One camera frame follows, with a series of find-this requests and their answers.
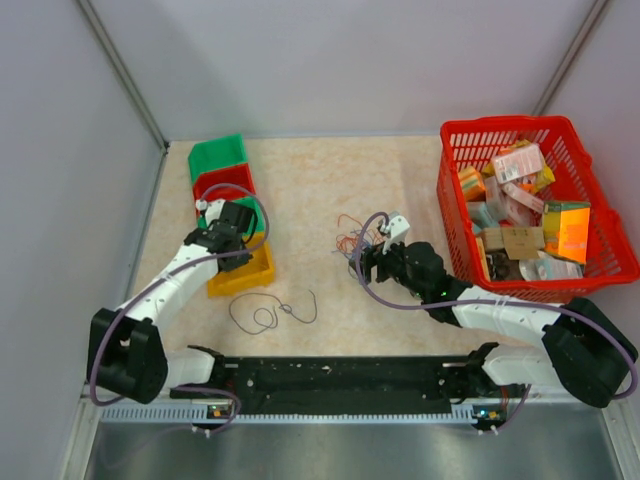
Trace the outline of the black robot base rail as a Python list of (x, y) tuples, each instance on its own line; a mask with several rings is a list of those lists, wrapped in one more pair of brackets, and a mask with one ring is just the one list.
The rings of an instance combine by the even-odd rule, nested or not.
[(245, 415), (448, 413), (465, 400), (520, 397), (525, 387), (499, 386), (480, 363), (490, 347), (463, 356), (219, 356), (204, 384), (174, 389), (173, 399), (231, 392)]

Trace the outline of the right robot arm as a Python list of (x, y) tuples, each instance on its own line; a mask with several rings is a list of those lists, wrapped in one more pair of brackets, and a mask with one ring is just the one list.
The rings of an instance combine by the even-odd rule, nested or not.
[(478, 395), (522, 384), (605, 408), (638, 387), (637, 349), (586, 298), (555, 304), (498, 295), (449, 274), (427, 242), (359, 248), (350, 266), (363, 286), (395, 281), (417, 299), (415, 309), (440, 323), (517, 340), (487, 347), (469, 367), (467, 384)]

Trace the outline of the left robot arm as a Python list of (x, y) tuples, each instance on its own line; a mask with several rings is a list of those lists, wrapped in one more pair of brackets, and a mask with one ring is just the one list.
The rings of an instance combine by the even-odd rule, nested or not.
[(97, 405), (97, 389), (148, 404), (160, 393), (194, 385), (205, 396), (226, 387), (227, 374), (216, 354), (204, 347), (166, 353), (163, 334), (191, 297), (220, 273), (251, 260), (247, 242), (257, 212), (233, 201), (201, 201), (206, 226), (192, 230), (168, 265), (120, 307), (102, 308), (90, 326), (87, 381)]

